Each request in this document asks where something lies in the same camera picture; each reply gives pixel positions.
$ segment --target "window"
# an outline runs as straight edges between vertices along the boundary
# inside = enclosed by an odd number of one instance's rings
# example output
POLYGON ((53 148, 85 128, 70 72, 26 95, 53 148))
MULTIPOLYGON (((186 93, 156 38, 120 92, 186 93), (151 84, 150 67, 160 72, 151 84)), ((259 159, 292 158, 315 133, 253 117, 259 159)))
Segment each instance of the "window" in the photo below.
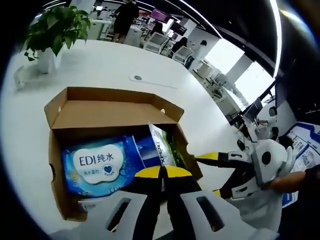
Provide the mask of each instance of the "window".
POLYGON ((259 63, 253 62, 235 82, 235 86, 248 103, 252 104, 273 82, 274 79, 266 70, 259 63))
POLYGON ((220 39, 205 59, 224 75, 227 74, 245 52, 231 42, 220 39))

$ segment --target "box flap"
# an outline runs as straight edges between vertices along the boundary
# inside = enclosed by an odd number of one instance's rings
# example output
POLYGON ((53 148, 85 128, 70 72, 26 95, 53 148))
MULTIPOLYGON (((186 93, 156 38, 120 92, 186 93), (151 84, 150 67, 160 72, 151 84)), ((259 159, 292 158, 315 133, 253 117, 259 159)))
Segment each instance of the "box flap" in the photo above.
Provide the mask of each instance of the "box flap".
POLYGON ((45 107, 52 129, 175 124, 184 113, 171 102, 145 92, 68 87, 66 101, 64 95, 62 91, 45 107))
POLYGON ((58 116, 59 111, 64 107, 67 102, 68 88, 65 88, 57 96, 55 96, 45 107, 44 112, 46 120, 51 128, 58 116))

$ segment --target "office desk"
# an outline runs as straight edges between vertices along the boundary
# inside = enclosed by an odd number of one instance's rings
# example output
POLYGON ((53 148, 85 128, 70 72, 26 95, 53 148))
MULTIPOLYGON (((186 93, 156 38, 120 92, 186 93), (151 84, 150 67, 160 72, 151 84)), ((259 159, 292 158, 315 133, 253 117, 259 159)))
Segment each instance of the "office desk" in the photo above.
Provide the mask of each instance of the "office desk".
POLYGON ((207 77, 210 75, 210 73, 213 71, 213 68, 212 68, 211 64, 210 64, 209 62, 207 62, 206 60, 204 60, 204 59, 202 59, 200 62, 202 63, 202 65, 201 65, 201 67, 198 69, 197 74, 198 74, 201 78, 205 79, 205 78, 207 78, 207 77))
MULTIPOLYGON (((14 73, 28 60, 15 55, 2 89, 1 137, 5 166, 25 209, 48 234, 78 222, 62 219, 51 189, 48 161, 49 127, 45 105, 68 86, 114 88, 154 93, 184 109, 179 121, 190 154, 237 150, 233 128, 198 81, 178 62, 137 47, 113 42, 78 40, 62 56, 59 69, 37 78, 36 85, 16 91, 14 73), (150 83, 131 81, 141 74, 150 83), (174 83, 177 89, 157 85, 174 83)), ((233 169, 200 164, 199 184, 210 191, 222 187, 233 169)), ((166 205, 161 206, 154 238, 172 230, 166 205)))
MULTIPOLYGON (((256 129, 256 124, 254 124, 253 122, 252 123, 249 123, 246 125, 247 128, 248 128, 248 132, 252 138, 252 141, 253 142, 257 142, 258 141, 258 137, 256 135, 256 132, 255 132, 255 129, 256 129)), ((248 155, 251 155, 254 151, 254 145, 253 143, 246 137, 244 137, 244 134, 238 130, 235 126, 234 126, 234 131, 236 132, 236 136, 237 136, 237 139, 240 140, 241 142, 244 143, 245 145, 245 152, 248 154, 248 155)))
MULTIPOLYGON (((88 39, 91 39, 91 40, 98 40, 100 38, 103 39, 105 37, 107 28, 110 26, 110 24, 114 24, 114 22, 115 22, 115 19, 106 19, 106 20, 91 19, 91 23, 96 24, 97 29, 95 29, 95 25, 91 27, 88 33, 89 35, 88 39)), ((134 46, 134 47, 139 47, 141 42, 141 36, 142 36, 141 27, 137 25, 131 25, 129 32, 126 35, 126 38, 124 40, 124 44, 134 46)))

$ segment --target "green leaves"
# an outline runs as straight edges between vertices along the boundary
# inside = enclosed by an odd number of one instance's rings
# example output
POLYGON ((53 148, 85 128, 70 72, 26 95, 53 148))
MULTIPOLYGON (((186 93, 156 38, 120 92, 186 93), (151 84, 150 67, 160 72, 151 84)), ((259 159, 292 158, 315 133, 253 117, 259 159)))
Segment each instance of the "green leaves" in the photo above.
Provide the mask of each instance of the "green leaves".
POLYGON ((28 58, 28 60, 29 60, 30 62, 32 62, 32 61, 35 60, 34 58, 29 57, 29 53, 28 53, 27 51, 24 53, 24 55, 28 58))
POLYGON ((75 14, 84 15, 84 16, 88 16, 89 15, 86 11, 83 11, 83 10, 76 11, 75 14))
POLYGON ((53 14, 48 14, 48 17, 46 19, 46 23, 48 25, 48 29, 50 29, 53 25, 55 25, 58 22, 58 19, 53 14))
POLYGON ((53 41, 53 46, 52 46, 52 51, 55 54, 55 56, 58 55, 58 53, 60 52, 62 46, 63 46, 62 36, 58 35, 58 36, 55 37, 55 39, 53 41))
POLYGON ((86 30, 81 30, 81 31, 79 32, 79 34, 80 34, 80 37, 82 37, 85 41, 87 41, 87 39, 88 39, 88 33, 87 33, 86 30))
POLYGON ((88 18, 83 19, 86 22, 88 28, 91 28, 91 22, 88 18))
POLYGON ((23 40, 26 45, 24 55, 29 61, 34 61, 36 51, 51 48, 57 56, 64 43, 70 49, 79 37, 86 41, 90 27, 91 22, 86 11, 78 10, 75 6, 52 7, 45 10, 38 21, 26 31, 23 40), (28 51, 33 53, 33 57, 29 56, 28 51))

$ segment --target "wet wipes package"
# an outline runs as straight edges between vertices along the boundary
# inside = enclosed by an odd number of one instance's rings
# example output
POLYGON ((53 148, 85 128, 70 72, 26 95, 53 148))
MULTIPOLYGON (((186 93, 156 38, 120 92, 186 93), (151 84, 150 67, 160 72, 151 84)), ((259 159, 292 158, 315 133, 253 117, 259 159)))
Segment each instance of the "wet wipes package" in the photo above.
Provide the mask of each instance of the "wet wipes package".
POLYGON ((144 168, 133 136, 71 146, 62 159, 68 191, 89 198, 114 193, 144 168))
POLYGON ((150 122, 149 129, 161 165, 171 165, 185 169, 186 163, 183 156, 178 151, 175 138, 150 122))
POLYGON ((144 167, 161 166, 159 154, 151 135, 137 141, 136 146, 144 167))

